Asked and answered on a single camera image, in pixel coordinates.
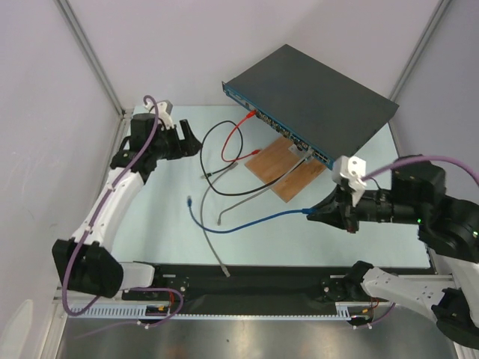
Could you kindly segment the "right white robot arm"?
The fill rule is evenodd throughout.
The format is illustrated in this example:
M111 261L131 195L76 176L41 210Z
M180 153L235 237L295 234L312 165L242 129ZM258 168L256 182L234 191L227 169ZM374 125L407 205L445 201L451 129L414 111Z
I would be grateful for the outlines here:
M453 342L478 348L478 205L446 194L445 170L429 161L400 159L388 168L390 189L356 191L345 178L312 207L309 221L356 233L362 222L411 224L418 240L448 264L454 287L395 277L364 261L344 276L349 298L385 299L432 320Z

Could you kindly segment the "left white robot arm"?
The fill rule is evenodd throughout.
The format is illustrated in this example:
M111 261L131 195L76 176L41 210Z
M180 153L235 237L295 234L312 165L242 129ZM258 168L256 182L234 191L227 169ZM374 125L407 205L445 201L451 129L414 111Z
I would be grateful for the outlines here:
M167 127L166 118L167 114L156 118L152 113L132 117L130 133L112 158L94 207L69 239L59 239L53 245L64 289L105 298L136 287L149 299L163 294L165 281L154 274L152 265L121 263L111 251L123 217L158 161L194 156L201 148L188 120Z

